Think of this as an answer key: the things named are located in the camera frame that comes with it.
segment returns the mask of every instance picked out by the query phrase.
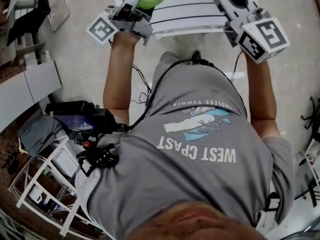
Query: white cabinet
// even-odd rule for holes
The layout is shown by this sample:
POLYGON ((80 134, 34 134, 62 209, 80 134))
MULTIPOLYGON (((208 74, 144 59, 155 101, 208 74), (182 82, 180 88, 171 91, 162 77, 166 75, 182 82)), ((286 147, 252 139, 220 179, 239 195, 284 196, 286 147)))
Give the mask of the white cabinet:
POLYGON ((53 60, 40 65, 27 65, 24 74, 35 103, 61 87, 53 60))
POLYGON ((23 72, 0 84, 0 132, 33 104, 23 72))
POLYGON ((61 87, 53 61, 28 65, 0 84, 0 133, 24 111, 61 87))

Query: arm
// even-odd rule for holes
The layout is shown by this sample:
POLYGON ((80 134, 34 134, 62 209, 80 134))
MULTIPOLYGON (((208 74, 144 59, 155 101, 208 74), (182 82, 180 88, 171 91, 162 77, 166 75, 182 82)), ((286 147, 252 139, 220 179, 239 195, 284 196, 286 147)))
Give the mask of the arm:
POLYGON ((103 107, 129 124, 131 75, 138 37, 118 33, 113 38, 109 69, 103 91, 103 107))
POLYGON ((249 82, 251 125, 262 140, 280 138, 276 123, 277 104, 272 88, 268 63, 256 64, 245 54, 249 82))

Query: screen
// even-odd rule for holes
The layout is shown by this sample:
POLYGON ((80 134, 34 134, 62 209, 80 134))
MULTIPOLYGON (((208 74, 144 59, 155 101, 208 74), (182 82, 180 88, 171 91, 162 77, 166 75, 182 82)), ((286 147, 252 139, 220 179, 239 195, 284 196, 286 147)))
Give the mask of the screen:
POLYGON ((88 131, 94 127, 85 115, 54 115, 54 118, 74 131, 88 131))

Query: white table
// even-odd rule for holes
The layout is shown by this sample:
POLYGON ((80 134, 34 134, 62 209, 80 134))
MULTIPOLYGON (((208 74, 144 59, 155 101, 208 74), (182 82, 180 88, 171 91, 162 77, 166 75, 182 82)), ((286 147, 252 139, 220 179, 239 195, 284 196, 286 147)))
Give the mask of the white table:
MULTIPOLYGON (((114 0, 120 6, 123 0, 114 0)), ((151 24, 156 39, 195 34, 221 33, 227 18, 213 0, 164 0, 153 12, 151 24)))
POLYGON ((61 86, 53 60, 40 65, 27 64, 24 72, 0 84, 0 132, 24 111, 61 86))

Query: wire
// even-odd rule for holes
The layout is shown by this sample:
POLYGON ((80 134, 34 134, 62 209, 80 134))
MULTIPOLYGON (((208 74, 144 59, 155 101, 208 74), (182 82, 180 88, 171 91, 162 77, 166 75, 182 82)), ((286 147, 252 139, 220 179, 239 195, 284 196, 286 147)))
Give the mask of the wire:
POLYGON ((46 58, 44 62, 47 62, 47 61, 50 61, 50 60, 51 60, 51 61, 56 61, 56 62, 58 61, 56 58, 46 58))
MULTIPOLYGON (((113 43, 112 43, 111 40, 109 40, 109 44, 110 44, 110 46, 112 47, 113 43)), ((137 73, 138 73, 138 75, 140 76, 143 84, 144 84, 145 87, 146 87, 147 92, 146 92, 146 93, 145 93, 145 92, 141 92, 141 93, 140 93, 139 102, 137 102, 137 101, 135 101, 135 100, 132 100, 132 99, 131 99, 131 101, 134 102, 134 103, 136 103, 136 104, 145 104, 145 106, 147 106, 147 103, 148 103, 148 101, 149 101, 150 94, 151 94, 151 88, 150 88, 150 86, 149 86, 149 84, 148 84, 148 82, 147 82, 144 74, 141 72, 141 70, 140 70, 136 65, 134 65, 134 64, 132 65, 132 68, 137 71, 137 73), (142 95, 145 95, 145 97, 146 97, 145 101, 142 101, 142 100, 141 100, 141 96, 142 96, 142 95)))
MULTIPOLYGON (((241 51, 241 52, 239 53, 238 57, 236 58, 235 65, 234 65, 234 69, 233 69, 233 73, 232 73, 232 75, 231 75, 231 79, 229 79, 228 77, 226 77, 226 78, 230 81, 230 83, 231 83, 232 85, 233 85, 233 81, 234 81, 234 79, 235 79, 237 64, 238 64, 240 55, 241 55, 242 53, 243 53, 243 52, 241 51)), ((168 71, 170 71, 172 68, 174 68, 175 66, 177 66, 177 65, 179 65, 179 64, 181 64, 181 63, 185 63, 185 62, 195 62, 195 63, 200 64, 200 63, 203 62, 203 61, 204 61, 203 59, 192 59, 192 58, 190 58, 190 59, 179 60, 179 61, 173 63, 173 64, 160 76, 159 80, 156 82, 156 85, 153 87, 153 92, 152 92, 152 93, 151 93, 150 86, 148 85, 148 83, 147 83, 147 81, 146 81, 145 76, 142 74, 142 72, 140 71, 140 69, 139 69, 137 66, 133 65, 132 68, 135 69, 135 70, 138 72, 138 74, 139 74, 139 76, 141 77, 144 85, 145 85, 146 88, 147 88, 147 94, 145 94, 144 92, 142 92, 142 93, 140 94, 139 102, 141 102, 140 99, 141 99, 141 95, 142 95, 142 94, 145 94, 146 97, 147 97, 147 99, 146 99, 146 102, 145 102, 145 110, 144 110, 143 114, 139 117, 139 119, 138 119, 133 125, 128 126, 127 130, 128 130, 128 131, 132 130, 134 127, 136 127, 136 126, 146 117, 146 114, 148 113, 148 111, 149 111, 150 108, 151 108, 152 102, 153 102, 154 97, 155 97, 155 93, 157 92, 157 89, 158 89, 159 85, 161 84, 163 78, 166 76, 166 74, 168 73, 168 71)), ((207 61, 207 63, 209 63, 208 66, 210 66, 210 67, 212 67, 212 68, 214 68, 214 69, 216 69, 216 70, 219 70, 221 73, 223 73, 223 72, 222 72, 219 68, 217 68, 213 63, 210 63, 210 62, 208 62, 208 61, 207 61)))
POLYGON ((232 72, 232 75, 231 75, 231 78, 230 78, 231 83, 233 83, 234 80, 235 80, 235 75, 236 75, 236 70, 237 70, 238 61, 239 61, 240 55, 241 55, 242 53, 243 53, 243 51, 240 51, 238 57, 236 58, 236 61, 235 61, 235 64, 234 64, 234 69, 233 69, 233 72, 232 72))

